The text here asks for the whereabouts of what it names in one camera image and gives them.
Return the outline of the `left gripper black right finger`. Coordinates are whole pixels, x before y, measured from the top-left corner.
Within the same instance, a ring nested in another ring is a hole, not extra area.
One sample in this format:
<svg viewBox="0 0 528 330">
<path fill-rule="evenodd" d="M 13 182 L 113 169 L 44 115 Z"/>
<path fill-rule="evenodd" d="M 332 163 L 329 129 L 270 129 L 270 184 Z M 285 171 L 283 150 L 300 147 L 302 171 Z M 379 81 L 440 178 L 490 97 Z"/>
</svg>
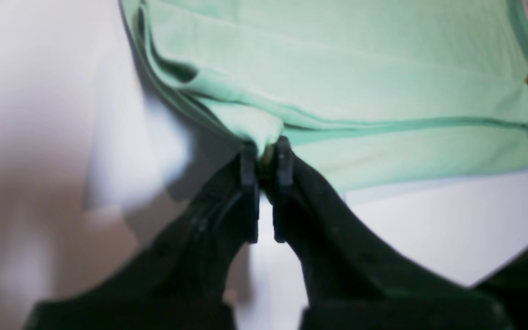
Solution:
<svg viewBox="0 0 528 330">
<path fill-rule="evenodd" d="M 354 215 L 289 140 L 273 148 L 277 242 L 302 267 L 302 330 L 512 330 L 501 303 L 404 257 Z"/>
</svg>

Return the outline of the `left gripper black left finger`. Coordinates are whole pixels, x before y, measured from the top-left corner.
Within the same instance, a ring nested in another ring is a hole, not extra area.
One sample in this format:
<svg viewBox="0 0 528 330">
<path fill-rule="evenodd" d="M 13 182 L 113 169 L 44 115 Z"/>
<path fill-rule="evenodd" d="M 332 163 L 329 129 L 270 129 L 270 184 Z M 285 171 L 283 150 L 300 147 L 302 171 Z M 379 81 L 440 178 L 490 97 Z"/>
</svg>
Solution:
<svg viewBox="0 0 528 330">
<path fill-rule="evenodd" d="M 229 267 L 258 239 L 257 147 L 240 152 L 117 274 L 77 297 L 38 303 L 26 330 L 234 330 Z"/>
</svg>

